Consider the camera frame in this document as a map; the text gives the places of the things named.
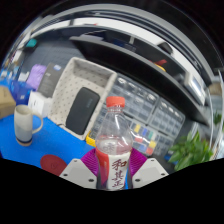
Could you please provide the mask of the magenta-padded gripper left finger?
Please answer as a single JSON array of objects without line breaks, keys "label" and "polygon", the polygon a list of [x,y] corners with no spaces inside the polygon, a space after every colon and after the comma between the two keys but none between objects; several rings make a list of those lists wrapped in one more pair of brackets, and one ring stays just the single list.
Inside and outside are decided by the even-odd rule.
[{"label": "magenta-padded gripper left finger", "polygon": [[92,149],[81,159],[72,159],[60,177],[83,188],[96,189],[98,175],[98,159],[95,149]]}]

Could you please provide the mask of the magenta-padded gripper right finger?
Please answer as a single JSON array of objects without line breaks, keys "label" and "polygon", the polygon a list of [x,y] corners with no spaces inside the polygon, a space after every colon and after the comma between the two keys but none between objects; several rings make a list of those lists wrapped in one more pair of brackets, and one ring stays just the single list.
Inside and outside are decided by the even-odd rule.
[{"label": "magenta-padded gripper right finger", "polygon": [[155,158],[147,158],[132,149],[129,159],[128,188],[136,189],[168,176],[167,171]]}]

